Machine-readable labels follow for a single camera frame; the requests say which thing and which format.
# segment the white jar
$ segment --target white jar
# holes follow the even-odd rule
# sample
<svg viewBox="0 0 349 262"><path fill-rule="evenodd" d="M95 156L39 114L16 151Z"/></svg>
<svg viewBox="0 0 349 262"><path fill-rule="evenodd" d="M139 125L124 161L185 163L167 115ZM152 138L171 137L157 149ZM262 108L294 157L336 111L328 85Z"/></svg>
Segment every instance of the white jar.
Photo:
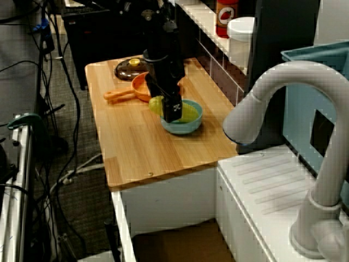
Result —
<svg viewBox="0 0 349 262"><path fill-rule="evenodd" d="M228 23L228 58L232 64L241 68L248 66L254 22L254 17L240 17Z"/></svg>

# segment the shelf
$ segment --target shelf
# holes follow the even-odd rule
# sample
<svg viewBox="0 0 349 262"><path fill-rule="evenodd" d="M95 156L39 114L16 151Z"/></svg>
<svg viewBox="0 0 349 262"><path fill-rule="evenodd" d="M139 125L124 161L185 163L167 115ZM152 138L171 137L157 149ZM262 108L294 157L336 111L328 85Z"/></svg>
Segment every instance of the shelf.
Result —
<svg viewBox="0 0 349 262"><path fill-rule="evenodd" d="M216 46L229 58L229 61L236 65L246 75L247 66L236 62L237 59L232 57L235 50L232 50L231 40L219 37L215 32L216 13L201 1L179 0L177 4L187 13L187 15L196 23L200 29L216 44ZM248 56L249 49L246 48L241 52L239 47L238 55Z"/></svg>

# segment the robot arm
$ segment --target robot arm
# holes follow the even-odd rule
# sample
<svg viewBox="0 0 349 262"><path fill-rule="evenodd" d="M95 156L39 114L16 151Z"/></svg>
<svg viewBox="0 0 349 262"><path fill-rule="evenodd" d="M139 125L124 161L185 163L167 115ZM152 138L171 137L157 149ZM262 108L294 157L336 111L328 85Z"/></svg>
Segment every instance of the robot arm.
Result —
<svg viewBox="0 0 349 262"><path fill-rule="evenodd" d="M163 115L166 122L182 116L182 98L178 82L184 77L180 56L178 29L171 20L171 3L168 0L76 0L94 8L107 8L116 15L142 16L140 26L147 39L143 58L149 74L147 85L152 97L163 96Z"/></svg>

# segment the gray faucet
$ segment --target gray faucet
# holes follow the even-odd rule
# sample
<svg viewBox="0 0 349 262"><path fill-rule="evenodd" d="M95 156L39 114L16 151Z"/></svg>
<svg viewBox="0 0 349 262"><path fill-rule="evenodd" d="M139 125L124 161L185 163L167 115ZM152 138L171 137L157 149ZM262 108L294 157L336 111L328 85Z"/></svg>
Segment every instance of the gray faucet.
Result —
<svg viewBox="0 0 349 262"><path fill-rule="evenodd" d="M349 166L349 81L336 70L315 62L277 65L256 81L250 93L223 123L225 134L238 144L256 140L273 94L289 84L307 84L324 93L337 113L325 157L315 182L290 230L295 250L308 258L349 262L349 225L339 221L340 192Z"/></svg>

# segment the toy frying pan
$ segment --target toy frying pan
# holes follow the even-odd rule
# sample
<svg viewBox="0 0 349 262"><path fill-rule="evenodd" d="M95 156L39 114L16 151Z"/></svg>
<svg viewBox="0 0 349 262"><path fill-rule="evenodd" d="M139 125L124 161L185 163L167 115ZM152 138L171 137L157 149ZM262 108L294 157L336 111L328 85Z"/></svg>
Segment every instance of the toy frying pan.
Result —
<svg viewBox="0 0 349 262"><path fill-rule="evenodd" d="M146 74L148 74L148 72L145 72L136 76L132 80L130 87L117 88L115 90L105 92L104 99L107 100L108 102L112 102L112 100L121 98L123 96L126 96L127 94L134 94L135 97L137 97L139 100L142 100L144 102L149 102L149 100L152 97L148 90L147 83L145 82Z"/></svg>

